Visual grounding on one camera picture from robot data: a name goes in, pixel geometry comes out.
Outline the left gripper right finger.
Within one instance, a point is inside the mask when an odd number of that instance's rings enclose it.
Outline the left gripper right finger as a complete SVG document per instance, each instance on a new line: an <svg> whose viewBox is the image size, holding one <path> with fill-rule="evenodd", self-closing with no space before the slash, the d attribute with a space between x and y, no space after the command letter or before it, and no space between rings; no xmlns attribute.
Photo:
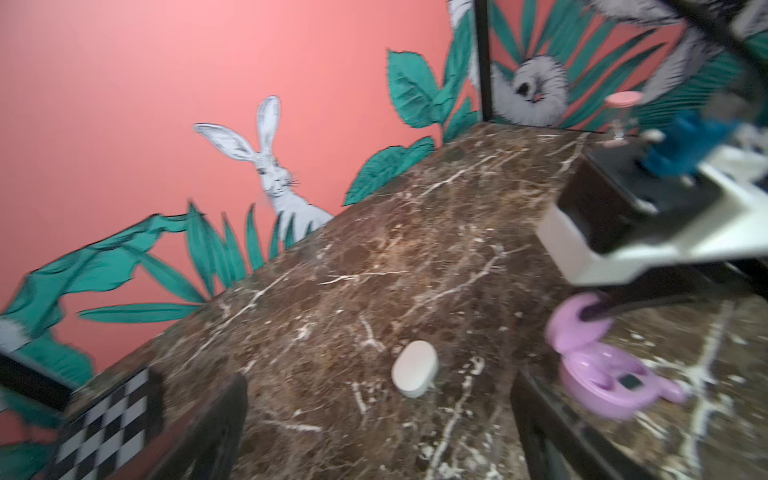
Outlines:
<svg viewBox="0 0 768 480"><path fill-rule="evenodd" d="M531 479L652 480L529 369L518 372L510 402Z"/></svg>

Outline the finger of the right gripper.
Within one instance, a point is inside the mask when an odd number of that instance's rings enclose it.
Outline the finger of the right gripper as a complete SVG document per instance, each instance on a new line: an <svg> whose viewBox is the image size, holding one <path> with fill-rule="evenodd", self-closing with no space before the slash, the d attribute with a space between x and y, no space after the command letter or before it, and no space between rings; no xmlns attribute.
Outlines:
<svg viewBox="0 0 768 480"><path fill-rule="evenodd" d="M583 321L616 317L632 310L687 303L737 290L738 272L729 266L673 266L651 269L628 284L611 287L585 307Z"/></svg>

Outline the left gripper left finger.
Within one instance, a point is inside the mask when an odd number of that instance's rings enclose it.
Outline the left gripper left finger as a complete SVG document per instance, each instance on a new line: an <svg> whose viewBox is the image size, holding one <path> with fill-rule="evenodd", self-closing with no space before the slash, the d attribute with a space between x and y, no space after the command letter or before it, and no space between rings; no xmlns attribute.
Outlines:
<svg viewBox="0 0 768 480"><path fill-rule="evenodd" d="M233 374L164 430L111 479L228 479L249 408L248 382Z"/></svg>

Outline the pink earbud charging case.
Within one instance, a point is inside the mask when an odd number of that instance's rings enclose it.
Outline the pink earbud charging case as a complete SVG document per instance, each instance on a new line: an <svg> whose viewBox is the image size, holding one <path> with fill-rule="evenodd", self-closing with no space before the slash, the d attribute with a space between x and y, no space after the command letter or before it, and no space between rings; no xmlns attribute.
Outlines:
<svg viewBox="0 0 768 480"><path fill-rule="evenodd" d="M602 338L613 319L584 321L584 309L598 303L592 292L574 295L552 313L545 328L547 344L560 355L559 376L568 392L587 410L625 420L663 399L682 404L687 392L647 368L636 356Z"/></svg>

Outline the white earbud charging case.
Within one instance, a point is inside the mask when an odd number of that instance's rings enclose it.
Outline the white earbud charging case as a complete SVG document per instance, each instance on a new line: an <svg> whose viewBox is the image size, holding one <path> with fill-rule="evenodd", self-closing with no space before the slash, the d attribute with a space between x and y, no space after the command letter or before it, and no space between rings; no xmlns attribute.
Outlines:
<svg viewBox="0 0 768 480"><path fill-rule="evenodd" d="M396 389L407 398L422 396L432 384L439 370L434 346L424 340L407 344L398 354L391 378Z"/></svg>

